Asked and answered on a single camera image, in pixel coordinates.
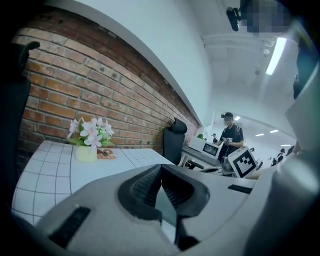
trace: black shirt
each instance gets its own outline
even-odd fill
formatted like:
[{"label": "black shirt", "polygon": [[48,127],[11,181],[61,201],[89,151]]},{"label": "black shirt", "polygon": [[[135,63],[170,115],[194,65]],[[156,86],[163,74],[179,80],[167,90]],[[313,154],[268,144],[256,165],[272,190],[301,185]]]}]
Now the black shirt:
[{"label": "black shirt", "polygon": [[[227,127],[224,129],[220,141],[225,142],[226,140],[229,140],[229,142],[241,142],[244,140],[244,134],[242,131],[242,128],[238,128],[239,132],[237,131],[238,125],[233,125],[231,128]],[[227,146],[225,143],[223,144],[220,153],[219,158],[222,159],[222,157],[229,156],[232,152],[236,151],[238,147],[235,146]]]}]

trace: white table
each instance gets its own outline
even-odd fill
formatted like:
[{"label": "white table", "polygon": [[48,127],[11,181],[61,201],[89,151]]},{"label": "white table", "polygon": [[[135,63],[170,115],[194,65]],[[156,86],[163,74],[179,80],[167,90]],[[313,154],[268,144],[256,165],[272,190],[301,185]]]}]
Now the white table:
[{"label": "white table", "polygon": [[34,152],[15,188],[13,212],[36,225],[60,201],[91,181],[141,166],[172,163],[150,148],[111,148],[116,159],[82,163],[72,145],[45,140]]}]

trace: black cap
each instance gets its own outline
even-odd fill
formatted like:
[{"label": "black cap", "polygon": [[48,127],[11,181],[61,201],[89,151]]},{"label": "black cap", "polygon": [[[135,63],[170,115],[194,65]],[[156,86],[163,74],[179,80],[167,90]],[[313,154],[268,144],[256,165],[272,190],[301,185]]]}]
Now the black cap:
[{"label": "black cap", "polygon": [[230,112],[225,113],[224,116],[228,117],[228,118],[233,118],[234,117],[234,115],[232,113],[230,113]]}]

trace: chair headrest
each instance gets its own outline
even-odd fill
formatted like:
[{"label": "chair headrest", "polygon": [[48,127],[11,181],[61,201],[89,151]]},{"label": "chair headrest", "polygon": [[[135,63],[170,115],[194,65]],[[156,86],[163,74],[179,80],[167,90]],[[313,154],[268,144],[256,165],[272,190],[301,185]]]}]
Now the chair headrest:
[{"label": "chair headrest", "polygon": [[175,134],[185,134],[188,130],[187,125],[177,118],[174,118],[174,123],[169,129]]}]

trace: black office chair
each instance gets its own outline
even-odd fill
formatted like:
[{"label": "black office chair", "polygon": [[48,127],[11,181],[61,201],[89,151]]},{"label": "black office chair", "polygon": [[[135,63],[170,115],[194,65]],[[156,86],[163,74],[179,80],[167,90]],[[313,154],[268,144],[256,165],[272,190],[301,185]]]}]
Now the black office chair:
[{"label": "black office chair", "polygon": [[38,48],[38,42],[31,42],[28,45],[10,43],[4,49],[7,55],[6,70],[3,72],[0,109],[3,120],[0,133],[2,136],[0,154],[1,168],[1,194],[10,207],[16,184],[18,182],[17,143],[19,127],[25,110],[30,91],[30,81],[22,75],[29,50]]},{"label": "black office chair", "polygon": [[[168,159],[176,166],[180,163],[182,156],[182,147],[185,141],[185,133],[188,128],[184,122],[174,118],[174,123],[171,127],[167,127],[163,132],[163,157]],[[194,161],[189,160],[186,163],[189,169],[193,170],[195,167],[204,169],[204,167]]]}]

